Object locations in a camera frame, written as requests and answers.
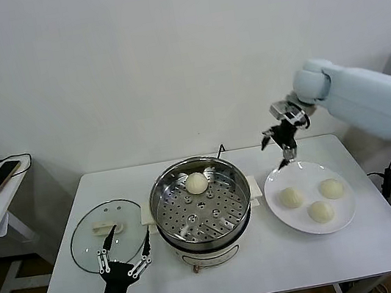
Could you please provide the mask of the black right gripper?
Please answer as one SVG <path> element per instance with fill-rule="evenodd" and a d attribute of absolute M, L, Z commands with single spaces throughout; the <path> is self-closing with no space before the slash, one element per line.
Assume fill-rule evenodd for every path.
<path fill-rule="evenodd" d="M 270 141 L 276 143 L 283 151 L 283 159 L 279 164 L 278 170 L 291 164 L 297 156 L 297 145 L 295 133 L 297 128 L 286 120 L 280 122 L 278 126 L 270 127 L 262 132 L 261 149 L 265 150 Z"/>

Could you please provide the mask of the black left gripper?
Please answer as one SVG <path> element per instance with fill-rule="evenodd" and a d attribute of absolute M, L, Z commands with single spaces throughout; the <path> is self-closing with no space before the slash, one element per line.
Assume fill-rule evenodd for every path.
<path fill-rule="evenodd" d="M 151 246 L 148 231 L 146 231 L 146 236 L 143 241 L 141 259 L 135 265 L 118 261 L 110 262 L 109 251 L 112 247 L 116 228 L 117 225 L 111 227 L 109 234 L 104 239 L 102 249 L 96 253 L 99 273 L 102 274 L 101 278 L 106 283 L 104 293 L 127 293 L 128 287 L 136 281 L 134 278 L 139 278 L 152 262 L 150 258 Z"/>

